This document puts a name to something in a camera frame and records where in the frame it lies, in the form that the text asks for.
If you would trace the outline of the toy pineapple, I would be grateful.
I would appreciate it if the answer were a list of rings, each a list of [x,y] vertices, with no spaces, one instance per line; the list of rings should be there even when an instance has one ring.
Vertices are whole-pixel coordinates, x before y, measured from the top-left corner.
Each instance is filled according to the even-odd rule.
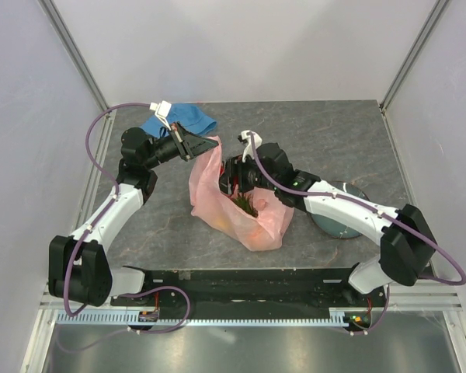
[[[252,192],[241,192],[237,189],[231,198],[231,201],[246,214],[257,218],[259,212],[254,207]]]

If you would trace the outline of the pink peach plastic bag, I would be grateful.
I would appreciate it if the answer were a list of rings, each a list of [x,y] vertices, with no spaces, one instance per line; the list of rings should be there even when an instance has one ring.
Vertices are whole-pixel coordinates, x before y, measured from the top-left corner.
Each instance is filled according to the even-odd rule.
[[[191,215],[239,241],[250,251],[279,249],[294,209],[283,205],[274,192],[255,188],[244,197],[257,212],[255,216],[249,214],[235,203],[237,192],[229,197],[220,191],[221,161],[222,144],[196,159],[189,178]]]

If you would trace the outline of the toy peach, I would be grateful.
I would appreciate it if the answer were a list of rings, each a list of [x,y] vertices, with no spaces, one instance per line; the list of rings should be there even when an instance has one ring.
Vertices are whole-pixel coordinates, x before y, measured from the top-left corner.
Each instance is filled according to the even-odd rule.
[[[269,205],[268,201],[262,198],[259,198],[255,203],[254,207],[256,208],[257,211],[263,211],[267,208]]]

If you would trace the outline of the yellow toy mango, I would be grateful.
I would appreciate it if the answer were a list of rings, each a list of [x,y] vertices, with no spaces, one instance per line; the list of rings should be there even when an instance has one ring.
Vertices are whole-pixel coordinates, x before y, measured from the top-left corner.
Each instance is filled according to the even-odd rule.
[[[231,229],[231,223],[228,219],[219,218],[215,222],[215,227],[221,231],[229,231]]]

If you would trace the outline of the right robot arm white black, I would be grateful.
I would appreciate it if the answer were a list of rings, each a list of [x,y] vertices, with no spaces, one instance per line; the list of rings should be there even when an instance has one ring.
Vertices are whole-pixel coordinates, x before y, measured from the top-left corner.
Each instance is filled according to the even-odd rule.
[[[353,196],[295,169],[276,143],[260,145],[255,154],[230,157],[220,165],[221,192],[271,190],[283,205],[329,218],[379,246],[379,254],[355,265],[340,286],[347,305],[359,305],[373,290],[391,282],[413,286],[435,252],[433,233],[416,206],[397,209]]]

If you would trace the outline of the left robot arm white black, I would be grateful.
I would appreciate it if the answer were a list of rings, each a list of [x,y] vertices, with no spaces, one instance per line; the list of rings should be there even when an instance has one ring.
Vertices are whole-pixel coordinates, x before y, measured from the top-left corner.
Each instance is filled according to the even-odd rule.
[[[174,158],[190,161],[218,146],[173,123],[169,135],[155,138],[139,127],[121,137],[116,184],[93,216],[68,236],[57,235],[49,245],[48,291],[56,298],[101,306],[108,298],[128,295],[148,305],[155,287],[136,267],[110,268],[106,254],[122,227],[152,195],[158,177],[154,169]]]

